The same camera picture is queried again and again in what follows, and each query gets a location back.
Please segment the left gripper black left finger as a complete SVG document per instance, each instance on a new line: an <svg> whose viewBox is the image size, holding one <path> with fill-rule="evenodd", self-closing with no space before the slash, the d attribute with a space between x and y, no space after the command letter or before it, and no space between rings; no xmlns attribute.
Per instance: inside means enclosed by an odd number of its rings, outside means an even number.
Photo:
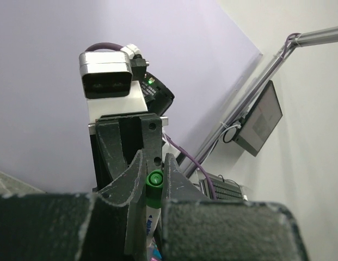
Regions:
<svg viewBox="0 0 338 261"><path fill-rule="evenodd" d="M0 260L145 260L146 163L97 193L0 195Z"/></svg>

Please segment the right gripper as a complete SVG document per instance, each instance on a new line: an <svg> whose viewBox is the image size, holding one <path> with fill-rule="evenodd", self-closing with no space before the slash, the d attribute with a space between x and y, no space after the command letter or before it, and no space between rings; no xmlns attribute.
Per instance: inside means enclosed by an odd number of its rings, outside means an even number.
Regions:
<svg viewBox="0 0 338 261"><path fill-rule="evenodd" d="M131 164L137 151L144 155L148 173L161 170L162 118L155 113L104 115L88 125L96 176L100 191Z"/></svg>

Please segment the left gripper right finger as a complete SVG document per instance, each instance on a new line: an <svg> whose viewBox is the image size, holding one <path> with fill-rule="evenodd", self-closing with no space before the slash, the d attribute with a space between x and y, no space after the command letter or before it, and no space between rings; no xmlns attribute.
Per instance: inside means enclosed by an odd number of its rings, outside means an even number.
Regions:
<svg viewBox="0 0 338 261"><path fill-rule="evenodd" d="M283 204L211 200L170 153L163 185L164 260L309 260L297 220Z"/></svg>

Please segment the green marker pen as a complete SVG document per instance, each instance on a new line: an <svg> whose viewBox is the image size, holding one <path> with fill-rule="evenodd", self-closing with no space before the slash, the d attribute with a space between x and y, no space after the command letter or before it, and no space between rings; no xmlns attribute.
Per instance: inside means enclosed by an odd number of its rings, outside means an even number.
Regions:
<svg viewBox="0 0 338 261"><path fill-rule="evenodd" d="M146 247L151 245L160 214L161 208L154 209L146 204Z"/></svg>

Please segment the green pen cap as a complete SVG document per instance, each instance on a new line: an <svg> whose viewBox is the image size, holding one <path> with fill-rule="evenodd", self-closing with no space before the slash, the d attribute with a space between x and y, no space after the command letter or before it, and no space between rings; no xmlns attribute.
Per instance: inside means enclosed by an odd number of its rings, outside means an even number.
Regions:
<svg viewBox="0 0 338 261"><path fill-rule="evenodd" d="M147 206L160 209L163 189L163 172L154 170L146 177L146 204Z"/></svg>

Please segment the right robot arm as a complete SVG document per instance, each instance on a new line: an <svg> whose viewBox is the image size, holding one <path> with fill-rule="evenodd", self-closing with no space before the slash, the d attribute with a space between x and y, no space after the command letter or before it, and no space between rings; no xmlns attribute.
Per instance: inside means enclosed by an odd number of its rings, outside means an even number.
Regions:
<svg viewBox="0 0 338 261"><path fill-rule="evenodd" d="M174 94L152 73L147 72L145 74L140 86L150 113L162 116L172 105L175 98ZM90 133L90 143L96 177L96 187L93 188L93 192L96 192L108 185L114 178L106 174L106 169L101 166L101 157L99 156L95 134Z"/></svg>

